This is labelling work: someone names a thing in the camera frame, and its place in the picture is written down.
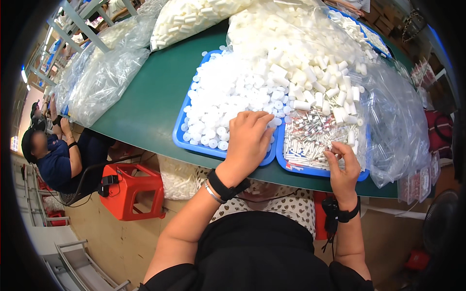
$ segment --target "wrist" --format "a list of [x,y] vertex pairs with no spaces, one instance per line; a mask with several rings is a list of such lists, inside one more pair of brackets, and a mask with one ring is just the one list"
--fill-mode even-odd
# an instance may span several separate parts
[[238,186],[245,179],[237,174],[227,163],[221,162],[215,169],[215,174],[219,180],[228,188]]

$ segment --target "red plastic stool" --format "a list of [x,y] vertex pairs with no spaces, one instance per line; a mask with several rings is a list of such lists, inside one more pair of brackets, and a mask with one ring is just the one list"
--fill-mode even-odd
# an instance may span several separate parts
[[[132,176],[136,169],[149,176]],[[100,201],[116,219],[130,221],[165,217],[162,212],[164,186],[159,173],[139,164],[116,163],[103,169],[103,177],[110,175],[118,176],[118,183],[110,184],[108,197],[100,196]],[[155,191],[150,212],[142,213],[134,206],[136,194],[140,191]]]

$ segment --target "black hat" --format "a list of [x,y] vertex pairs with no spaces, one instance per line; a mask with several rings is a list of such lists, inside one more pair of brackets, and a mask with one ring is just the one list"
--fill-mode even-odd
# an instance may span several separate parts
[[23,156],[29,163],[36,163],[37,159],[36,157],[31,154],[32,151],[32,145],[31,145],[31,137],[35,132],[35,128],[30,128],[26,130],[26,132],[23,135],[23,139],[21,140],[21,149],[23,150]]

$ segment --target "hand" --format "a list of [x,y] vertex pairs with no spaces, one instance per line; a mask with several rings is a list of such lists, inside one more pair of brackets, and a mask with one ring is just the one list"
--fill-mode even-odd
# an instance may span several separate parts
[[[356,182],[361,172],[361,166],[349,145],[332,142],[332,151],[323,153],[330,166],[330,185],[340,210],[352,211],[357,205]],[[345,169],[338,167],[338,159],[345,160]]]
[[71,129],[69,128],[69,120],[67,118],[62,118],[60,120],[60,127],[62,128],[63,133],[66,135],[66,138],[73,136]]
[[215,170],[225,186],[238,186],[262,162],[275,131],[275,128],[266,130],[273,118],[265,111],[244,111],[230,121],[226,159]]

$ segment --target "black wristband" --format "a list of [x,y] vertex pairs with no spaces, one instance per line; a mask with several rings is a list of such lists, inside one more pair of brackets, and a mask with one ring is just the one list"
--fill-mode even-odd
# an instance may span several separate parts
[[75,145],[78,145],[78,143],[77,143],[77,142],[72,142],[72,143],[68,146],[68,149],[72,148],[72,147],[75,146]]
[[345,211],[338,210],[338,221],[342,223],[347,223],[348,221],[350,221],[357,215],[360,208],[361,208],[361,198],[358,196],[356,207],[351,212],[347,210]]
[[249,186],[251,186],[248,179],[244,179],[237,187],[228,188],[225,186],[222,181],[217,177],[215,173],[215,169],[212,169],[209,174],[207,174],[207,178],[209,179],[209,183],[212,188],[220,195],[220,198],[223,201],[228,201],[235,197],[238,193],[243,192]]

